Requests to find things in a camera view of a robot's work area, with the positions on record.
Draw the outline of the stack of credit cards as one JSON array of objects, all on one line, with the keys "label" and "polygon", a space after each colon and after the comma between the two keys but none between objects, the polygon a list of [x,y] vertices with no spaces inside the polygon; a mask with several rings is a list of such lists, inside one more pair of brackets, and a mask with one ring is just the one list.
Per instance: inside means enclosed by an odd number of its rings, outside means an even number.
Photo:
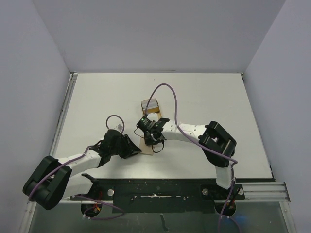
[{"label": "stack of credit cards", "polygon": [[143,110],[145,110],[146,106],[148,105],[148,109],[153,109],[153,108],[157,108],[158,107],[158,102],[156,99],[151,99],[150,101],[149,100],[143,100],[141,102],[141,107]]}]

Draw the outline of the beige leather card holder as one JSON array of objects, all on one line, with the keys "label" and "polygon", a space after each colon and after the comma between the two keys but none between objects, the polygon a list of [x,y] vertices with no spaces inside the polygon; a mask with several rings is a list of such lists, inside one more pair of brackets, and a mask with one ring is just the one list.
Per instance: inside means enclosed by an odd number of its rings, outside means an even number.
[{"label": "beige leather card holder", "polygon": [[154,154],[152,146],[145,145],[145,141],[143,138],[140,139],[139,148],[141,150],[141,154],[144,154],[144,155]]}]

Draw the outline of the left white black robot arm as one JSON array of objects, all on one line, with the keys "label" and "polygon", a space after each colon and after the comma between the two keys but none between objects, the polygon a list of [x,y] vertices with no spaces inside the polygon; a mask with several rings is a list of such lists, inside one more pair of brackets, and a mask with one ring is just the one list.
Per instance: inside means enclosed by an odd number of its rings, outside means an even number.
[{"label": "left white black robot arm", "polygon": [[87,146],[81,154],[56,159],[46,156],[25,183],[22,192],[44,209],[54,208],[61,199],[83,194],[92,200],[98,196],[99,187],[94,178],[82,173],[108,163],[112,156],[122,159],[141,153],[128,135],[110,129],[103,139]]}]

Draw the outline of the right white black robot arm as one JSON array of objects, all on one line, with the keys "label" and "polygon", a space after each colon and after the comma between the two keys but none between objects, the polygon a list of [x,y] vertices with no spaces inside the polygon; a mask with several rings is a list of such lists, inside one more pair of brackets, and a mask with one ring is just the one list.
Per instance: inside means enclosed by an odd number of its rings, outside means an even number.
[{"label": "right white black robot arm", "polygon": [[234,192],[233,165],[237,162],[232,158],[235,153],[236,140],[216,121],[207,125],[190,125],[175,123],[167,118],[158,121],[143,116],[137,123],[143,132],[147,146],[164,144],[167,140],[191,142],[200,147],[207,160],[215,166],[216,192],[226,199]]}]

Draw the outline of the tan oval wooden tray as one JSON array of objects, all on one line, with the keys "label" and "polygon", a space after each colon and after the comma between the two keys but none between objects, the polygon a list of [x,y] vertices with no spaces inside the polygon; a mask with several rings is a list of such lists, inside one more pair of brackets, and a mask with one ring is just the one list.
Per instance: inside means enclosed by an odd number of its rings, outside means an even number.
[{"label": "tan oval wooden tray", "polygon": [[148,109],[146,110],[146,106],[149,100],[143,100],[141,102],[141,109],[143,115],[147,115],[147,118],[151,121],[158,121],[159,119],[162,118],[162,114],[160,111],[159,103],[157,99],[152,98],[149,102]]}]

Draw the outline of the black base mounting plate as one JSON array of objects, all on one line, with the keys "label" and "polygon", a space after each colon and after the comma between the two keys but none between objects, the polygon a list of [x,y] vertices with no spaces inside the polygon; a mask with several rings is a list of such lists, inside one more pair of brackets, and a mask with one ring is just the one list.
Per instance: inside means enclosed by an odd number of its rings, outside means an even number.
[{"label": "black base mounting plate", "polygon": [[112,202],[119,213],[214,213],[221,210],[226,200],[230,213],[235,202],[244,200],[243,186],[234,185],[233,190],[224,189],[215,179],[98,179],[91,190],[71,200],[89,198]]}]

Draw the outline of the aluminium extrusion rail left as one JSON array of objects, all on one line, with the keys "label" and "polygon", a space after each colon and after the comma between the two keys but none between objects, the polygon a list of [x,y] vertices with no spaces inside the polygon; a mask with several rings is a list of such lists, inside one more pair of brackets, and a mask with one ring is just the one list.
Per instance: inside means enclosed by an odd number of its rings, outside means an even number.
[{"label": "aluminium extrusion rail left", "polygon": [[69,78],[68,86],[67,86],[67,89],[66,89],[66,94],[65,94],[65,97],[64,97],[64,101],[63,101],[62,108],[61,108],[61,111],[60,111],[60,115],[59,115],[59,118],[58,118],[58,122],[57,122],[56,130],[55,130],[54,138],[53,138],[51,149],[50,149],[50,152],[49,152],[49,156],[51,156],[51,157],[55,156],[55,153],[56,153],[56,150],[57,150],[58,142],[59,142],[59,139],[60,139],[60,135],[61,135],[61,132],[62,132],[62,129],[63,129],[63,125],[64,125],[64,122],[65,122],[65,119],[66,119],[67,111],[68,111],[68,108],[69,108],[71,96],[73,94],[74,87],[75,87],[75,84],[76,84],[77,76],[78,76],[77,72],[71,72],[70,73],[70,78]]}]

